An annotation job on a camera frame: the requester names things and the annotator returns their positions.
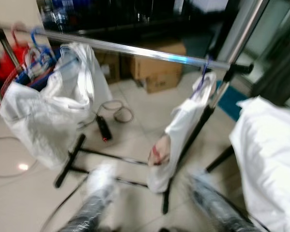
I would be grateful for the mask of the purple plastic hanger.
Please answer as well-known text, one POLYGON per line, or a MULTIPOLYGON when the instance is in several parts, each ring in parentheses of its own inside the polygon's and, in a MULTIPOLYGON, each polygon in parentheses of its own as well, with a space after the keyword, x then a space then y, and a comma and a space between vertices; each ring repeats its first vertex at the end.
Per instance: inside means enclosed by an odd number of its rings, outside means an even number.
POLYGON ((210 62, 213 60, 210 55, 205 56, 207 62, 201 68, 201 74, 198 76, 198 79, 193 84, 193 92, 190 95, 190 100, 192 101, 200 101, 200 99, 204 99, 207 94, 210 93, 208 88, 211 88, 211 84, 213 80, 216 79, 215 74, 209 74, 211 69, 209 68, 210 62))

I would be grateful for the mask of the red plastic hanger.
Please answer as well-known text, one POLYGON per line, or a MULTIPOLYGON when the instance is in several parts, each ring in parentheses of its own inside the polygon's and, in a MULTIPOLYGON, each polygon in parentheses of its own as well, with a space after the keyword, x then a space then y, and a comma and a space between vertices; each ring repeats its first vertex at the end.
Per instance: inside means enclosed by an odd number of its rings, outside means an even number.
MULTIPOLYGON (((8 44, 8 48, 10 48, 13 52, 13 55, 15 56, 15 53, 12 49, 13 45, 17 45, 17 44, 28 44, 27 42, 22 42, 20 41, 17 36, 15 35, 15 27, 12 28, 12 38, 13 38, 13 44, 8 44)), ((3 96, 4 93, 7 91, 8 86, 10 86, 10 84, 12 84, 12 82, 17 81, 20 84, 23 85, 27 85, 28 83, 31 82, 31 77, 33 76, 33 74, 30 71, 30 67, 31 67, 31 62, 33 61, 33 59, 31 58, 31 51, 32 48, 29 45, 29 50, 28 52, 24 55, 24 64, 19 64, 19 66, 15 66, 15 71, 10 75, 10 77, 8 77, 8 79, 6 79, 6 81, 1 84, 1 88, 0 88, 0 94, 3 96)))

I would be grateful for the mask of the grey curtain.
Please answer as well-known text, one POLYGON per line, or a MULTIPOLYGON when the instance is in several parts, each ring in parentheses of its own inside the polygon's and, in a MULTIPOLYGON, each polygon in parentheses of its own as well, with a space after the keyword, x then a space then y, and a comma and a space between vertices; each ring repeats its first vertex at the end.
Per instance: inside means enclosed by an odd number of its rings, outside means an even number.
POLYGON ((260 96, 277 106, 290 99, 290 38, 275 49, 271 66, 252 86, 250 96, 260 96))

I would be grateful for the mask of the large white t-shirt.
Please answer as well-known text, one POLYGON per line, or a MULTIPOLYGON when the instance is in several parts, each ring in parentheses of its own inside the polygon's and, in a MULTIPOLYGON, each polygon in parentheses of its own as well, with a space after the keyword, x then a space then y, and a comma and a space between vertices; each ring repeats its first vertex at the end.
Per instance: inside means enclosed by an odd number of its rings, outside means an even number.
POLYGON ((290 109, 262 97, 238 106, 229 139, 247 211, 271 232, 290 232, 290 109))

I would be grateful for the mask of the teal floor mat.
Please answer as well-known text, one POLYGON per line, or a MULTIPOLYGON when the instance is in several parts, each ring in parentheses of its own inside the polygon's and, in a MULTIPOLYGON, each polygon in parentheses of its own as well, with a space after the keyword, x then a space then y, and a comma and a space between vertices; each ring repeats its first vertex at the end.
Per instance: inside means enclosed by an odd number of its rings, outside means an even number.
POLYGON ((224 95, 222 95, 218 101, 217 108, 224 111, 224 113, 231 117, 234 121, 238 121, 242 108, 238 106, 237 103, 246 99, 248 99, 248 97, 245 94, 241 93, 239 90, 236 90, 234 87, 229 86, 224 95))

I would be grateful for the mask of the small printed cardboard box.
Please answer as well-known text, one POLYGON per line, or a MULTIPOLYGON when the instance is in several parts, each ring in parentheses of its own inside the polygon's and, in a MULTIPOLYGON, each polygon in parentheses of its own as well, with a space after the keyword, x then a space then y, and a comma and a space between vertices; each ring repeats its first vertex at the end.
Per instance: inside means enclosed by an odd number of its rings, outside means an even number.
POLYGON ((144 88, 148 94, 169 90, 178 85, 178 82, 180 82, 180 77, 180 73, 175 72, 150 75, 143 80, 144 88))

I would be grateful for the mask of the black desk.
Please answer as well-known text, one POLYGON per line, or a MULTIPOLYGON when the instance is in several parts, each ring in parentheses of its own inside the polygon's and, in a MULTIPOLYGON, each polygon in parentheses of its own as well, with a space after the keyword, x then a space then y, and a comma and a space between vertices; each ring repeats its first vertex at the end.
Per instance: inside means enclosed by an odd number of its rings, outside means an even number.
POLYGON ((213 33, 214 26, 234 20, 240 2, 241 0, 73 0, 74 10, 69 15, 70 29, 54 31, 108 41, 213 33))

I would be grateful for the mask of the black power strip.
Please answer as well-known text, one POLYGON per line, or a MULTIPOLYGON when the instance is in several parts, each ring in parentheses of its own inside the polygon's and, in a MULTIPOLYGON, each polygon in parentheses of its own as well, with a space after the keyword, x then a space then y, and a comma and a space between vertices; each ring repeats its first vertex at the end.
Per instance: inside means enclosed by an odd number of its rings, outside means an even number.
POLYGON ((101 139, 105 142, 111 141, 113 138, 112 133, 104 117, 96 115, 96 123, 101 134, 101 139))

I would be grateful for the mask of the labelled brown cardboard box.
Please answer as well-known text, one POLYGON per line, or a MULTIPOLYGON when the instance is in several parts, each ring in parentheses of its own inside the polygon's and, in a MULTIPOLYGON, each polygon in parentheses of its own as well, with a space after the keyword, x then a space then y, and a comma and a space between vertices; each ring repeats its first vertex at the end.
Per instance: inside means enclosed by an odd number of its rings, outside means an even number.
POLYGON ((120 81, 120 56, 111 51, 94 49, 94 55, 101 66, 101 71, 108 84, 120 81))

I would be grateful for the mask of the clear blue plastic packet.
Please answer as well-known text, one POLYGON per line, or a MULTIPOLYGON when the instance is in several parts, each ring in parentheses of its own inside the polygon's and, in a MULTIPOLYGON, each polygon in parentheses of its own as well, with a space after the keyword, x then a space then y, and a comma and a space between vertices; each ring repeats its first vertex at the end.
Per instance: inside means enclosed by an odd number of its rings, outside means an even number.
POLYGON ((45 29, 70 29, 69 15, 74 10, 73 0, 41 0, 38 6, 45 29))

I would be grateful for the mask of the red cloth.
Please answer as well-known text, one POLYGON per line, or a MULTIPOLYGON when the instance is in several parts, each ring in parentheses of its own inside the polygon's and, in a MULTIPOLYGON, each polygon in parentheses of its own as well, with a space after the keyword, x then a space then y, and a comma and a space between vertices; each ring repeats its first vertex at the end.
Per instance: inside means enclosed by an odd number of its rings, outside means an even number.
MULTIPOLYGON (((28 52, 29 45, 27 43, 19 43, 13 45, 12 49, 19 64, 24 64, 24 55, 28 52)), ((3 84, 14 71, 15 65, 10 57, 7 54, 4 54, 0 59, 0 83, 3 84)))

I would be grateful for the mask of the silver sliding door frame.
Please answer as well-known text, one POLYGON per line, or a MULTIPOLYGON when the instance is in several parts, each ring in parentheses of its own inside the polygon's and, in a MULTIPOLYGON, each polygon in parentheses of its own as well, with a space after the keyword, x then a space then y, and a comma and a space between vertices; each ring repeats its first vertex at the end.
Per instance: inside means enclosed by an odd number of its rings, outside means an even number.
POLYGON ((236 62, 269 2, 270 0, 241 0, 239 12, 216 60, 236 62))

